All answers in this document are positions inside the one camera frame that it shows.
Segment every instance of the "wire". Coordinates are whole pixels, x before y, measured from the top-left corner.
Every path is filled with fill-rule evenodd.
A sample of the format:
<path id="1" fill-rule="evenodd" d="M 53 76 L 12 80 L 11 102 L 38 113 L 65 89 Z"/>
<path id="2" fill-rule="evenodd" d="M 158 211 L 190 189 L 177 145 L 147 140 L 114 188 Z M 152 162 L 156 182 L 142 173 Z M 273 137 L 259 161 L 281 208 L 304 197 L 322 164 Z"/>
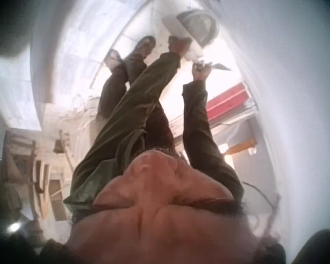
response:
<path id="1" fill-rule="evenodd" d="M 270 205 L 271 209 L 274 211 L 275 210 L 275 206 L 270 202 L 270 200 L 268 199 L 268 197 L 264 194 L 264 192 L 262 192 L 257 186 L 254 186 L 253 184 L 247 183 L 245 181 L 242 181 L 243 184 L 248 185 L 250 187 L 252 187 L 253 189 L 255 189 L 258 193 L 260 193 L 260 195 L 264 198 L 264 200 L 266 200 L 266 202 Z"/>

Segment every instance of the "man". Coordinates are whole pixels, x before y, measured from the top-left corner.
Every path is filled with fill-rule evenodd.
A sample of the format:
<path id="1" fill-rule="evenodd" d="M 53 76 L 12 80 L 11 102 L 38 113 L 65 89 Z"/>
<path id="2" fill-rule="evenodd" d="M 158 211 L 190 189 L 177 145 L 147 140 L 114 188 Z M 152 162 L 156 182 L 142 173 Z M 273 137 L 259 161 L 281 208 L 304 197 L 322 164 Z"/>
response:
<path id="1" fill-rule="evenodd" d="M 183 86 L 189 165 L 174 152 L 158 100 L 190 40 L 170 37 L 169 52 L 147 68 L 154 46 L 145 37 L 123 62 L 116 53 L 107 58 L 114 67 L 98 111 L 106 125 L 73 175 L 66 247 L 87 263 L 250 263 L 258 241 L 241 209 L 243 187 L 205 110 L 211 67 L 193 67 Z"/>

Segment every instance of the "green pants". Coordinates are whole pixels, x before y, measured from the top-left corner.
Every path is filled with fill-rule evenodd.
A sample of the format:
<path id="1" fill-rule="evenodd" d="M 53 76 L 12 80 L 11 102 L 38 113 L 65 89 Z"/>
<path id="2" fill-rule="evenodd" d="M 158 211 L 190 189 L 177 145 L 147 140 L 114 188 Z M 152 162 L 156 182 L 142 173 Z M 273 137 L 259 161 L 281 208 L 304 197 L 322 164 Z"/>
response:
<path id="1" fill-rule="evenodd" d="M 96 195 L 113 178 L 123 174 L 135 153 L 149 147 L 174 148 L 159 97 L 179 66 L 180 57 L 175 53 L 162 54 L 148 68 L 140 58 L 129 57 L 106 82 L 97 118 L 105 118 L 107 123 L 76 167 L 71 194 L 64 201 L 74 215 L 79 215 L 77 220 L 92 212 Z M 127 81 L 131 83 L 128 92 Z M 211 135 L 205 83 L 184 85 L 183 98 L 183 141 L 191 166 L 225 185 L 235 199 L 241 200 L 243 187 Z"/>

